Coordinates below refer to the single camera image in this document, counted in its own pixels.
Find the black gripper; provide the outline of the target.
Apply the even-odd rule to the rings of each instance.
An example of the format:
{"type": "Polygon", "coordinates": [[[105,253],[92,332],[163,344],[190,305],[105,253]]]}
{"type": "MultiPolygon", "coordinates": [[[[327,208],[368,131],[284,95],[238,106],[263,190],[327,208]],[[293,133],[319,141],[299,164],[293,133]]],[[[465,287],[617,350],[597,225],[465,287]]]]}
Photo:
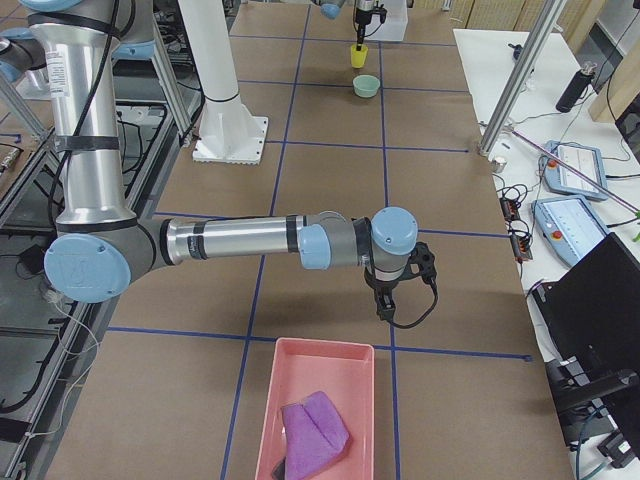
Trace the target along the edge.
{"type": "Polygon", "coordinates": [[[381,321],[393,321],[396,305],[393,299],[393,290],[379,288],[375,290],[376,312],[381,321]]]}
{"type": "Polygon", "coordinates": [[[354,24],[356,26],[356,50],[361,51],[366,38],[366,27],[372,18],[378,16],[380,23],[386,21],[386,8],[378,0],[356,0],[354,4],[354,24]]]}

